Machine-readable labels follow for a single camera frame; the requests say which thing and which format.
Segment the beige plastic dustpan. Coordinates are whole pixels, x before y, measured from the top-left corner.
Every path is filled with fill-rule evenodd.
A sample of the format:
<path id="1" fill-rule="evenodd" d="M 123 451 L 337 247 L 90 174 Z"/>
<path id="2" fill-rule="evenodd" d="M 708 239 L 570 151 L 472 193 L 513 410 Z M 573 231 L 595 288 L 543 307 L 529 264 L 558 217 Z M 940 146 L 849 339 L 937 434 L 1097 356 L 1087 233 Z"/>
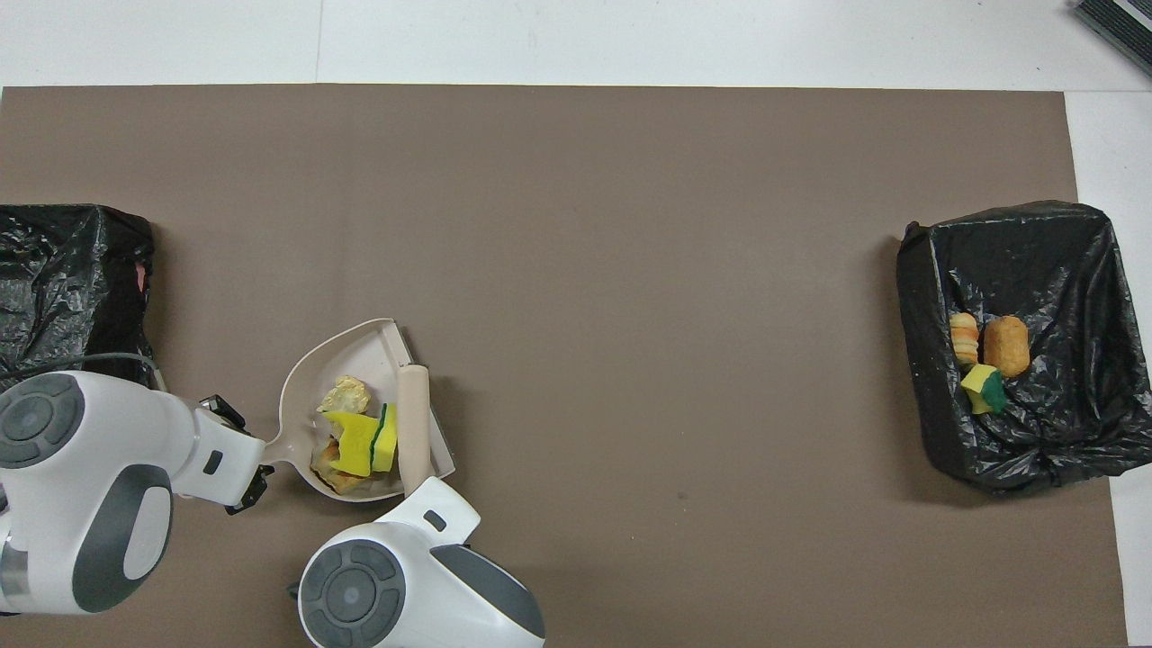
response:
<path id="1" fill-rule="evenodd" d="M 395 319 L 369 319 L 317 345 L 291 367 L 285 378 L 276 422 L 279 430 L 267 442 L 262 464 L 287 464 L 317 492 L 342 503 L 374 503 L 404 492 L 400 469 L 392 467 L 380 479 L 370 479 L 340 495 L 312 469 L 313 460 L 328 446 L 332 427 L 317 412 L 323 398 L 343 374 L 359 379 L 370 395 L 369 410 L 378 416 L 382 404 L 397 401 L 397 372 L 414 357 Z"/>

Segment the notched yellow sponge piece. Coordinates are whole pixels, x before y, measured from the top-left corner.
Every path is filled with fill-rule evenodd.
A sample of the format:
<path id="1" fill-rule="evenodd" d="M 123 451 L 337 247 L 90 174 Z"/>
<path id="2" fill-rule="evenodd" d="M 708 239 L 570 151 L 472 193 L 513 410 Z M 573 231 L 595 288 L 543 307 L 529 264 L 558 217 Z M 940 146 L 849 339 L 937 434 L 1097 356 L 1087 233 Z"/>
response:
<path id="1" fill-rule="evenodd" d="M 336 425 L 340 427 L 338 459 L 332 461 L 333 467 L 346 474 L 367 477 L 374 460 L 379 419 L 350 410 L 323 410 L 321 415 L 333 430 Z"/>

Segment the chunky beige stone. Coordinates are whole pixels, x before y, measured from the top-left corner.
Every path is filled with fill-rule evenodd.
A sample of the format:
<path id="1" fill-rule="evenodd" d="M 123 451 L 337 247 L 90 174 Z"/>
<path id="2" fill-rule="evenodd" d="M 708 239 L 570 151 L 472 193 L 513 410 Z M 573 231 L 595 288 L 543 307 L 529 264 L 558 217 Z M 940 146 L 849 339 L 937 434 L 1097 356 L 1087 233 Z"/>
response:
<path id="1" fill-rule="evenodd" d="M 342 413 L 364 414 L 369 409 L 371 395 L 365 382 L 342 374 L 338 377 L 334 386 L 324 395 L 316 407 L 318 413 L 329 413 L 329 410 L 342 410 Z"/>

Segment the beige brush black bristles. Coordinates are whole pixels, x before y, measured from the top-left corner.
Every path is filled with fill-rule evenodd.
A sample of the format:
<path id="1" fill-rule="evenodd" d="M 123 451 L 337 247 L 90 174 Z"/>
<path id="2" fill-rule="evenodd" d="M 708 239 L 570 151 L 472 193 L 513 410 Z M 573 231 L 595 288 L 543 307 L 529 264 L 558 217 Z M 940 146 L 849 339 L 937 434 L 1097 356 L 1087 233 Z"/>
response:
<path id="1" fill-rule="evenodd" d="M 435 475 L 429 447 L 429 369 L 400 366 L 397 371 L 397 467 L 403 496 L 410 497 Z"/>

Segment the striped croissant toy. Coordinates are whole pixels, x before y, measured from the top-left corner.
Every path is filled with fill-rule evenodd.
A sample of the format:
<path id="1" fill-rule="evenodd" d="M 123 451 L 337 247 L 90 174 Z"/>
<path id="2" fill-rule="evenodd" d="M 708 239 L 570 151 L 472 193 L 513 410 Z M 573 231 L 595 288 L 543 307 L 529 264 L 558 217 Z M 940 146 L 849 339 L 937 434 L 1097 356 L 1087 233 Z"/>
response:
<path id="1" fill-rule="evenodd" d="M 948 321 L 956 361 L 962 369 L 979 364 L 979 325 L 971 312 L 952 312 Z"/>

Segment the yellow green sponge piece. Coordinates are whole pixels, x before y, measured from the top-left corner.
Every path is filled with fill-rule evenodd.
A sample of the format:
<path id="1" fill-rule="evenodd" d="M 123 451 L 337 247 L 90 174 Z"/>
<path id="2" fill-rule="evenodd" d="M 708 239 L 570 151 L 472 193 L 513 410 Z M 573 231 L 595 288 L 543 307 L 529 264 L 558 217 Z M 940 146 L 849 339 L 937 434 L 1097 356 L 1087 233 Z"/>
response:
<path id="1" fill-rule="evenodd" d="M 995 366 L 971 366 L 964 374 L 961 386 L 975 415 L 1003 413 L 1007 406 L 1005 378 Z"/>

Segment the brown bread roll toy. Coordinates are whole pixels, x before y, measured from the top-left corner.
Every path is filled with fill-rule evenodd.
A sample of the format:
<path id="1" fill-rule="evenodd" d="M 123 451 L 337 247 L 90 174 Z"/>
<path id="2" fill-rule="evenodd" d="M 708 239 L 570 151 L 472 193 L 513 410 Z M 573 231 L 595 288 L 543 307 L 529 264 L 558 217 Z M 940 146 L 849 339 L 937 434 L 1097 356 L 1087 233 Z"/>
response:
<path id="1" fill-rule="evenodd" d="M 1015 379 L 1031 366 L 1030 332 L 1020 317 L 1007 315 L 988 321 L 983 331 L 983 360 L 1003 375 Z"/>

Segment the black bagged bin pink spot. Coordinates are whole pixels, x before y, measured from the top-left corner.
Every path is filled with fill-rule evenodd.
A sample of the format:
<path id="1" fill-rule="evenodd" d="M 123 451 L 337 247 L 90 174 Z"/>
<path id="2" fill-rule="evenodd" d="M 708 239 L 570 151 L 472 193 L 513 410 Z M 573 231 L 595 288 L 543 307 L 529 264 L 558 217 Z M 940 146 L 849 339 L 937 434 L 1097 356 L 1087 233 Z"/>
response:
<path id="1" fill-rule="evenodd" d="M 99 204 L 0 204 L 0 392 L 61 357 L 147 384 L 144 321 L 156 234 Z"/>

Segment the brown paper table mat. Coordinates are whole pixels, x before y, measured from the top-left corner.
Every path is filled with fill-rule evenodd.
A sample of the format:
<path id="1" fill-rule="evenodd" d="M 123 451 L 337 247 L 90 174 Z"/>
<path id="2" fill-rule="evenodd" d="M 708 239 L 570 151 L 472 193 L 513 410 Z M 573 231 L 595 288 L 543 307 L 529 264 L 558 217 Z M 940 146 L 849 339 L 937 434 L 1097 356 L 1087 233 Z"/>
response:
<path id="1" fill-rule="evenodd" d="M 911 221 L 1076 198 L 1063 95 L 7 86 L 0 203 L 156 231 L 173 392 L 276 434 L 391 317 L 553 648 L 1126 645 L 1111 484 L 930 467 Z"/>

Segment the black ribbed grille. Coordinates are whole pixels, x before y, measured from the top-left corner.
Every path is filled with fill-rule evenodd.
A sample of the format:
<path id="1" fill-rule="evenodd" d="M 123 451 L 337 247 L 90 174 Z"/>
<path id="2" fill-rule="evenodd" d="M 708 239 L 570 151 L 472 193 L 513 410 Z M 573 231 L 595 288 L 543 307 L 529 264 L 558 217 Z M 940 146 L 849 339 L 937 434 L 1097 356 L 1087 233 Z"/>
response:
<path id="1" fill-rule="evenodd" d="M 1082 24 L 1152 77 L 1152 0 L 1069 0 Z"/>

